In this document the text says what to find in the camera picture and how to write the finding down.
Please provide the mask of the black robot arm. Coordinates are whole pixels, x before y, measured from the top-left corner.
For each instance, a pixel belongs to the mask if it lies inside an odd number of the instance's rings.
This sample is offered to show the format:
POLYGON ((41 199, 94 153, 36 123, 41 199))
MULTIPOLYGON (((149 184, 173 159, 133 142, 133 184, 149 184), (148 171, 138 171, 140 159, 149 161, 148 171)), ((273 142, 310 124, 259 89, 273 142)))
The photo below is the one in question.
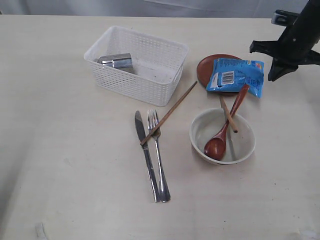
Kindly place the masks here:
POLYGON ((320 2, 309 0, 300 13, 277 9, 271 23, 284 26, 278 40, 254 40, 249 52, 272 57, 269 81, 292 73, 300 65, 319 65, 320 54, 312 48, 320 40, 320 2))

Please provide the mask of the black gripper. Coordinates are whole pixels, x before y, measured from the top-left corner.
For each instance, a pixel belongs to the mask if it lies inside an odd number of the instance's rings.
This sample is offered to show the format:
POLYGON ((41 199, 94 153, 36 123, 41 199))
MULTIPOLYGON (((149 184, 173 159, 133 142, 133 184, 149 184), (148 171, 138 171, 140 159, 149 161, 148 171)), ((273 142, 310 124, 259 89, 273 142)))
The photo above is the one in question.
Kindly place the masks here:
POLYGON ((298 65, 319 65, 320 54, 312 50, 320 39, 320 27, 316 25, 285 28, 278 40, 252 41, 249 52, 273 57, 268 81, 295 72, 298 65))

